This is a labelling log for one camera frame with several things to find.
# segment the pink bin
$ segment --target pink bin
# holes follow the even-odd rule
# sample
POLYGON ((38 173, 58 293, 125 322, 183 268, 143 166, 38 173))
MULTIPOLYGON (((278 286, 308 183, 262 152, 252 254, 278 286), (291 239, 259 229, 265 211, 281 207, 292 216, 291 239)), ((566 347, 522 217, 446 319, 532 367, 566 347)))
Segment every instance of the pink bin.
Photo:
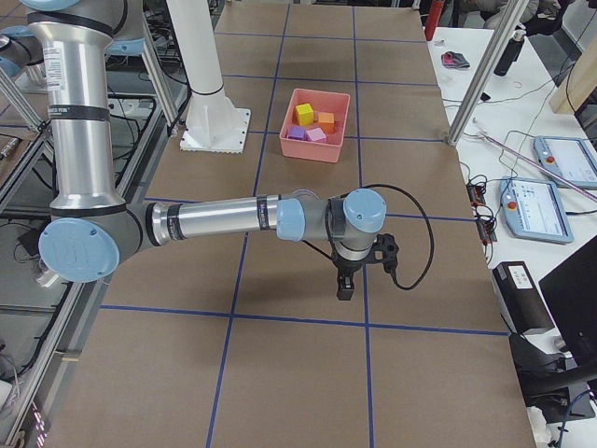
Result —
POLYGON ((350 101, 351 95, 347 93, 295 89, 292 92, 284 124, 280 131, 282 153, 286 157, 336 163, 340 158, 340 150, 344 142, 344 129, 346 127, 348 104, 350 101), (331 112, 334 114, 334 133, 327 135, 327 143, 301 142, 286 138, 288 129, 297 124, 294 119, 295 106, 304 103, 309 103, 315 113, 331 112))

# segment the orange cube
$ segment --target orange cube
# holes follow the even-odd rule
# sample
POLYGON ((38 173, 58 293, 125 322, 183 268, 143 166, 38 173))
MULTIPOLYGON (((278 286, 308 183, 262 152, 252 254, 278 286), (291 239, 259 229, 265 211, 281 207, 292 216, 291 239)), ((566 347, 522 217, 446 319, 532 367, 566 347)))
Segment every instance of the orange cube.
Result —
POLYGON ((334 114, 330 112, 319 112, 317 124, 324 133, 334 133, 334 114))

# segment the yellow cube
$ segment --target yellow cube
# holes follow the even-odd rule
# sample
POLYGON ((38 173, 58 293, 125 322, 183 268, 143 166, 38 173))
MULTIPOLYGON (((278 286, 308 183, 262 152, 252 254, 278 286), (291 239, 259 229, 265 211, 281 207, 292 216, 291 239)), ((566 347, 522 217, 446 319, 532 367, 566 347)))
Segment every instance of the yellow cube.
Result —
POLYGON ((315 114, 313 108, 309 103, 304 105, 297 105, 295 107, 295 118, 297 119, 298 126, 309 126, 313 124, 315 114))
POLYGON ((334 133, 334 114, 319 112, 317 123, 324 133, 334 133))

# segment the computer monitor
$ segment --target computer monitor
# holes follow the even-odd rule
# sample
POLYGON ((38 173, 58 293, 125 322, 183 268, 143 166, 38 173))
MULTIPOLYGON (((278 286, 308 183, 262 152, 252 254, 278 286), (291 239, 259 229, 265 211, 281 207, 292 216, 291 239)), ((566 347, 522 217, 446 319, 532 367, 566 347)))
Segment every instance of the computer monitor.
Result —
POLYGON ((539 287, 583 372, 575 380, 597 390, 597 236, 541 279, 539 287))

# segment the foam block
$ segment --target foam block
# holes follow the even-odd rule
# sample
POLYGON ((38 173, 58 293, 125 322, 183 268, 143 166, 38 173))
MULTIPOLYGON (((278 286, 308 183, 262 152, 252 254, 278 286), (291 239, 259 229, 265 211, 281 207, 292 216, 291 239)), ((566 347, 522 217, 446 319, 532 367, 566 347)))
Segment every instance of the foam block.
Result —
POLYGON ((319 112, 317 124, 324 133, 334 133, 334 114, 319 112))
POLYGON ((314 128, 307 131, 307 140, 314 143, 327 143, 326 133, 321 128, 314 128))
POLYGON ((309 126, 313 124, 315 114, 313 108, 309 103, 304 105, 297 105, 295 107, 295 118, 297 119, 298 126, 309 126))
POLYGON ((292 140, 307 140, 307 130, 302 126, 293 126, 288 130, 288 136, 292 140))

